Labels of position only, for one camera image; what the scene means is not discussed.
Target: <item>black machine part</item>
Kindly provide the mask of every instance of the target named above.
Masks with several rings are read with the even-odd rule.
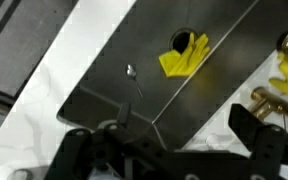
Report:
[[[123,107],[127,118],[130,108]],[[229,125],[251,150],[249,158],[228,151],[168,152],[118,123],[93,134],[75,129],[64,137],[45,179],[85,180],[93,168],[108,167],[127,180],[282,179],[280,165],[288,165],[284,129],[262,124],[239,104],[232,105]]]

